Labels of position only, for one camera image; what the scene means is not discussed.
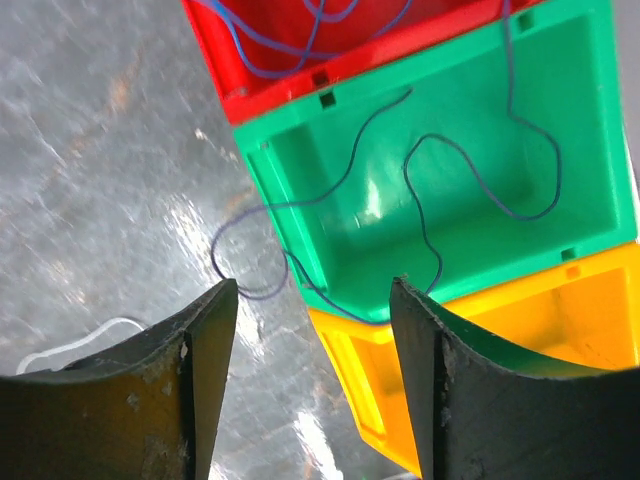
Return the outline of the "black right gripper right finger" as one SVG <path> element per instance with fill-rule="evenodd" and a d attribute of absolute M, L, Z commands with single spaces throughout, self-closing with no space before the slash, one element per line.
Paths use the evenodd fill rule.
<path fill-rule="evenodd" d="M 391 326 L 425 479 L 635 479 L 639 372 L 521 347 L 405 280 Z"/>

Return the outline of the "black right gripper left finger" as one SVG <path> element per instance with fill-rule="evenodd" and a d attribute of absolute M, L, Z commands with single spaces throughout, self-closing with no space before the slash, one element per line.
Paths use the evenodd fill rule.
<path fill-rule="evenodd" d="M 64 368 L 1 380 L 5 479 L 205 479 L 236 330 L 224 280 Z"/>

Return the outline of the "yellow storage bin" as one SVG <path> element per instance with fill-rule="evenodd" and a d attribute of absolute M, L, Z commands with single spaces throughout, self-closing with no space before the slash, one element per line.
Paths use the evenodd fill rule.
<path fill-rule="evenodd" d="M 362 439 L 421 479 L 639 475 L 639 247 L 452 302 L 402 281 L 392 320 L 312 324 Z"/>

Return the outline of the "green storage bin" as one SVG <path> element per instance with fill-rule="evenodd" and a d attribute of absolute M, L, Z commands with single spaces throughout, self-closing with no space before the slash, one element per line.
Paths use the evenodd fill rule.
<path fill-rule="evenodd" d="M 544 1 L 238 128 L 308 306 L 382 322 L 636 238 L 608 1 Z"/>

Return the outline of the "red storage bin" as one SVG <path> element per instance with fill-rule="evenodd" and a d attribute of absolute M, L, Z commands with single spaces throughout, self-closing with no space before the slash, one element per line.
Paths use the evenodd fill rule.
<path fill-rule="evenodd" d="M 496 21 L 502 2 L 186 1 L 232 126 Z"/>

